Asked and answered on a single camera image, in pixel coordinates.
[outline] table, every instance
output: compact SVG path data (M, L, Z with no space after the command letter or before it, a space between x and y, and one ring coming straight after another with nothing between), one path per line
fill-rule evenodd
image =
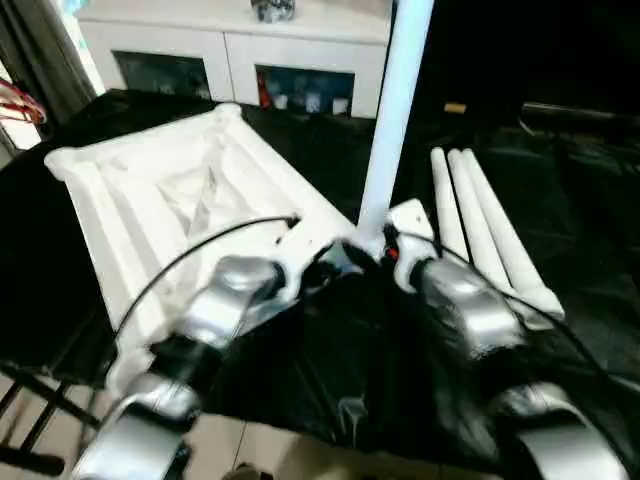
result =
M0 172L0 365L99 386L100 357L112 340L73 206L65 186L43 165L45 154L213 106L110 91ZM244 113L355 221L372 121L255 107ZM640 399L633 383L640 382L640 227L634 222L640 155L633 146L529 137L425 117L414 112L409 125L394 203L418 197L434 215L430 148L473 146L571 328L607 371L632 383L603 389L557 332L533 335L527 362L574 394L611 433L627 466L638 468L640 415L631 407ZM429 339L410 312L397 313L402 302L375 278L348 277L331 286L238 342L217 378L209 411L364 451L498 469L495 459L450 438L435 421Z

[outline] cable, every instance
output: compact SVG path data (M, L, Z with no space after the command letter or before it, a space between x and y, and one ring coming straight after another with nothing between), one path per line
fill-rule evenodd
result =
M458 261L460 261L464 265L466 265L472 272L474 272L476 275L478 275L480 278L482 278L489 285L489 287L492 288L496 293L502 295L504 298L507 298L509 300L513 300L513 301L519 303L520 305L524 305L527 308L530 308L531 310L533 310L537 314L539 314L542 317L544 317L549 323L551 323L554 326L554 328L557 328L558 331L567 340L569 340L569 343L571 343L573 348L575 348L575 350L583 358L583 360L586 362L586 364L589 366L589 368L595 373L596 377L598 377L599 380L601 382L603 382L605 387L612 387L613 389L616 389L617 387L622 386L623 388L625 388L627 390L628 389L633 389L633 387L628 385L626 382L624 382L623 379L615 378L614 375L611 375L604 368L602 368L600 366L600 364L598 363L598 361L595 359L595 357L591 354L591 352L589 352L587 347L584 346L584 344L580 341L580 339L577 337L577 335L575 333L573 333L571 328L569 328L569 326L566 323L558 320L557 318L555 318L552 315L548 314L547 312L539 309L538 307L536 307L534 305L531 305L529 302L526 302L526 301L522 300L521 298L518 298L517 296L514 296L514 295L512 295L510 293L503 292L491 280L489 280L482 272L480 272L475 266L473 266L471 263L469 263L467 260L462 258L460 255L458 255L456 252L451 250L446 245L443 245L442 243L440 243L440 242L438 242L436 240L433 240L433 239L430 239L430 238L427 238L427 237L424 237L422 235L418 235L418 234L415 234L415 233L409 233L409 232L398 232L398 233L400 235L406 235L406 236L409 236L409 237L416 238L418 240L423 240L425 242L428 242L431 245L433 245L436 249L440 248L441 250L443 250L447 254L453 256ZM525 330L528 330L524 320L521 319L519 315L515 315L515 317L520 322L520 325L522 326L522 328L525 329ZM622 404L622 402L618 399L617 396L615 396L615 395L612 395L612 396L615 399L614 401L617 404L616 406L618 407L618 409L620 411L620 414L622 416L624 416L625 411L628 412L629 409L626 408L626 406ZM607 442L609 443L611 448L615 451L615 453L618 456L618 458L623 463L626 464L627 463L626 460L627 460L628 457L627 457L626 453L623 451L623 449L620 447L620 445L616 442L615 436L608 429L606 429L604 427L604 425L602 425L602 423L598 419L593 418L593 416L591 416L589 418L589 421L591 422L591 424L594 427L596 427L596 429L600 432L600 434L605 437L605 439L607 440Z
M545 320L547 320L549 323L551 323L554 326L554 328L557 328L558 331L567 340L569 340L569 342L571 343L573 348L575 348L575 350L578 352L578 354L583 358L583 360L588 364L588 366L594 371L594 373L601 378L601 380L604 380L608 384L616 384L617 383L617 382L615 382L613 380L611 375L604 368L602 368L600 366L600 364L595 359L595 357L591 354L591 352L589 352L587 347L584 346L584 344L580 341L580 339L576 336L576 334L573 333L573 331L567 326L566 323L558 320L557 318L553 317L552 315L549 315L547 312L541 310L540 308L538 308L538 307L536 307L534 305L531 305L529 302L526 302L526 301L522 300L521 298L518 298L515 295L512 295L512 294L507 293L507 292L503 292L491 280L489 280L486 277L486 275L484 275L482 272L480 272L474 265L469 263L468 260L465 260L458 253L456 253L455 251L453 251L452 249L450 249L446 245L443 245L441 242L438 242L437 240L433 240L433 239L430 239L430 238L427 238L427 237L424 237L422 235L418 235L418 234L415 234L415 233L409 233L409 232L398 232L398 233L400 235L406 235L408 237L417 238L418 240L423 240L423 241L428 242L431 245L433 245L436 249L441 249L441 250L445 251L447 254L453 256L458 261L462 262L470 270L472 270L476 275L478 275L480 278L482 278L489 285L489 287L491 289L493 289L495 292L499 293L504 298L508 298L509 300L513 300L513 301L515 301L515 302L517 302L517 303L519 303L519 304L521 304L521 305L523 305L523 306L525 306L527 308L530 308L531 310L536 312L538 315L541 315L542 317L544 317ZM516 317L520 321L520 324L523 326L523 328L528 330L528 328L526 327L524 321L518 315L516 315Z
M140 302L147 296L147 294L151 291L151 289L153 287L155 287L158 284L158 282L160 280L162 280L165 277L165 275L173 267L175 267L178 263L182 262L187 257L191 256L193 253L195 253L198 250L200 250L201 248L209 245L210 243L215 242L216 240L219 240L220 238L222 238L222 237L224 237L226 235L229 235L231 233L237 232L238 230L242 230L244 228L248 228L248 227L251 227L253 225L258 225L258 224L262 224L262 223L271 223L271 222L286 222L287 225L289 226L289 228L292 228L299 220L300 219L298 217L295 217L295 216L264 217L264 218L258 218L258 219L254 219L254 220L249 220L249 221L246 221L246 222L242 222L242 223L233 225L233 226L231 226L229 228L226 228L226 229L224 229L224 230L222 230L222 231L220 231L218 233L215 233L215 234L213 234L213 235L211 235L211 236L199 241L195 245L192 245L191 247L189 247L187 250L185 250L180 255L178 255L176 258L174 258L171 262L169 262L169 264L167 266L165 266L162 270L160 270L160 272L158 272L158 274L155 277L153 277L151 279L151 281L140 291L140 293L133 300L133 302L131 302L131 304L129 305L129 308L127 309L125 314L122 316L122 320L120 321L120 325L118 326L118 329L115 332L115 336L113 338L113 345L116 345L116 340L118 339L118 337L120 336L120 334L122 333L124 328L127 326L129 321L131 320L133 312L138 307ZM105 354L105 357L100 362L100 365L103 365L104 363L108 362L110 355L111 355L111 349L109 349L107 354Z

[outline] wrinkled fabric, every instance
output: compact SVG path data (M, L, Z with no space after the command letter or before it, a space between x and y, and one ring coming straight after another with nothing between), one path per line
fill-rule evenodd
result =
M110 92L61 135L0 172L3 232L11 232L0 236L0 271L8 279L0 291L7 319L2 362L99 385L102 352L111 344L73 206L64 185L42 165L46 152L210 108L185 99ZM435 145L473 147L542 277L562 302L567 324L608 372L640 381L636 146L532 138L450 120L434 124L419 113L409 125L394 203L419 198L436 226L429 151ZM357 218L373 122L252 107L244 114L327 199ZM442 368L438 344L428 334L435 320L417 312L379 272L343 278L241 339L216 379L208 410L362 451L500 471L499 457L456 435L474 427L455 414L457 407L446 419L436 409L453 402L468 413L478 399L468 396L464 376ZM517 369L531 381L561 384L602 428L629 470L637 471L640 390L603 382L559 332L528 339Z

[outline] floor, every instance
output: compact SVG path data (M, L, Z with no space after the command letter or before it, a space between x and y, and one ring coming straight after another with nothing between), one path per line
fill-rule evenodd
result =
M47 383L57 386L56 382ZM10 385L7 378L0 376L0 395L4 395ZM83 407L89 396L86 387L75 387L68 395ZM110 406L108 396L101 395L97 403L97 415L104 416ZM0 441L19 446L44 406L45 402L39 397L22 390L0 422ZM80 424L75 419L56 412L34 450L59 455L72 464L79 432ZM409 462L388 455L363 455L336 449L292 432L220 416L201 418L189 435L189 443L195 448L195 455L187 480L218 480L241 463L253 464L272 473L277 480L356 480L372 476L389 480L499 480L490 475ZM44 478L47 477L0 465L0 480Z

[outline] white tube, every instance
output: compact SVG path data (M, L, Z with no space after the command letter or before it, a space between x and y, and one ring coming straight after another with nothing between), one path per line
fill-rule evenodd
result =
M556 318L564 318L560 301L543 283L475 155L471 150L465 150L463 155L480 207L518 297Z
M451 177L447 168L447 160L441 148L431 150L431 170L433 171L433 185L436 194L436 208L438 211L438 227L440 239L445 247L450 248L466 261L469 261L467 245L460 224L456 197L451 185ZM444 252L443 256L452 257Z
M464 230L469 239L469 248L473 264L498 288L509 292L511 285L504 271L491 231L484 219L480 204L476 198L473 184L467 173L465 158L459 150L449 152L449 165L453 176Z
M358 221L370 237L380 234L391 203L433 3L399 2Z

